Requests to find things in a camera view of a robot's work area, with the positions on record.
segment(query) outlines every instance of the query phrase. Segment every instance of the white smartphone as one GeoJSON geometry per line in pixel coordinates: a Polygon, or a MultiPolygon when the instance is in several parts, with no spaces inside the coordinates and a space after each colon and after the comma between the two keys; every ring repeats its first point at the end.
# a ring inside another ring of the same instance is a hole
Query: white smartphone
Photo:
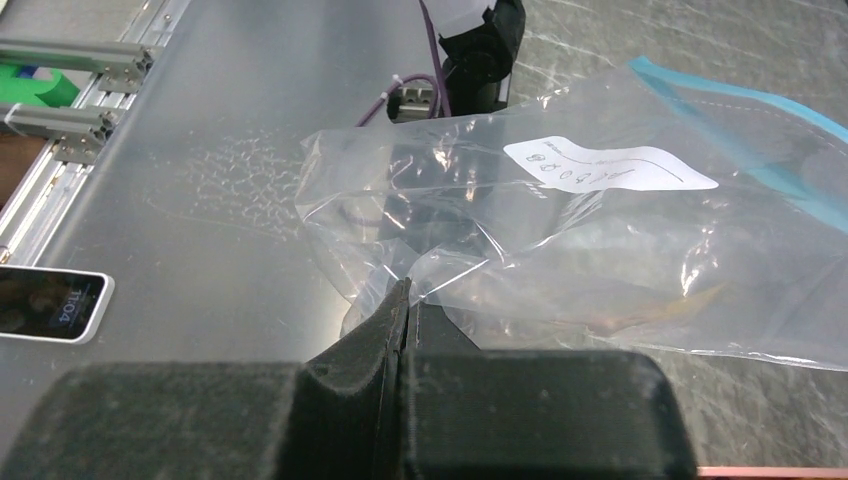
{"type": "Polygon", "coordinates": [[[102,273],[0,265],[0,338],[85,343],[114,289],[102,273]]]}

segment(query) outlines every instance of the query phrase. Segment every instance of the clear plastic bag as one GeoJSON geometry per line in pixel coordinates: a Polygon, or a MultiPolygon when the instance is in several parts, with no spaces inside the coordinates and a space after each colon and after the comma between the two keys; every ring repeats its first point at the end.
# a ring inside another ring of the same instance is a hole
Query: clear plastic bag
{"type": "Polygon", "coordinates": [[[784,98],[637,59],[494,115],[319,132],[296,206],[354,307],[348,328],[409,276],[413,301],[487,345],[600,339],[846,369],[846,140],[784,98]],[[584,191],[505,152],[548,137],[596,165],[653,147],[717,186],[593,171],[606,178],[584,191]]]}

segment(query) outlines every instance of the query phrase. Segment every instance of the cable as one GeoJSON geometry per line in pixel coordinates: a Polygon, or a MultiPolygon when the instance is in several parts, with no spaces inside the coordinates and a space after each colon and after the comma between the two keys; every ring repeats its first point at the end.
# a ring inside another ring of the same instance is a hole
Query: cable
{"type": "Polygon", "coordinates": [[[430,43],[430,57],[433,59],[433,70],[436,75],[435,89],[439,91],[439,98],[442,99],[442,113],[446,117],[451,116],[450,99],[448,98],[448,89],[445,86],[445,72],[442,71],[442,64],[439,62],[439,49],[436,46],[436,30],[433,28],[433,21],[430,20],[430,12],[427,11],[427,6],[424,5],[424,0],[418,0],[421,5],[421,13],[424,15],[424,26],[427,28],[427,40],[430,43]]]}
{"type": "Polygon", "coordinates": [[[429,83],[430,86],[433,88],[433,98],[430,101],[430,111],[428,113],[428,118],[433,118],[435,116],[437,112],[437,104],[441,103],[441,95],[439,95],[439,91],[436,87],[437,80],[433,78],[432,75],[427,75],[426,73],[416,73],[403,78],[398,75],[395,75],[393,79],[394,81],[392,82],[392,85],[380,94],[380,98],[378,98],[377,101],[374,102],[373,105],[371,105],[371,108],[369,108],[368,111],[365,112],[365,115],[363,115],[362,118],[360,118],[359,121],[356,122],[357,127],[364,127],[365,125],[368,125],[368,122],[370,122],[374,118],[374,115],[376,115],[377,112],[380,111],[380,108],[386,104],[386,101],[389,99],[389,95],[395,93],[395,91],[397,91],[399,88],[403,87],[407,83],[414,82],[416,80],[423,80],[429,83]]]}

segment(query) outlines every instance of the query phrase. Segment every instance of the white label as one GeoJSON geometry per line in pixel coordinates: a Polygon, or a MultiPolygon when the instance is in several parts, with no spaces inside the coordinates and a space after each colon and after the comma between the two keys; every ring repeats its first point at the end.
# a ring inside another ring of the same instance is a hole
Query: white label
{"type": "Polygon", "coordinates": [[[563,137],[513,143],[504,152],[544,186],[570,193],[608,188],[708,190],[716,188],[674,155],[654,147],[591,150],[563,137]]]}

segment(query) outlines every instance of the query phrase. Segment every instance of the green object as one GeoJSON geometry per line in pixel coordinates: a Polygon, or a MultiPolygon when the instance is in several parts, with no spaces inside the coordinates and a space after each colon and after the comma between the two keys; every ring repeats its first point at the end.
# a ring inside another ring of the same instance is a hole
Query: green object
{"type": "Polygon", "coordinates": [[[79,94],[79,88],[56,69],[53,78],[38,80],[18,78],[20,65],[0,65],[0,103],[22,103],[41,107],[68,107],[79,94]]]}

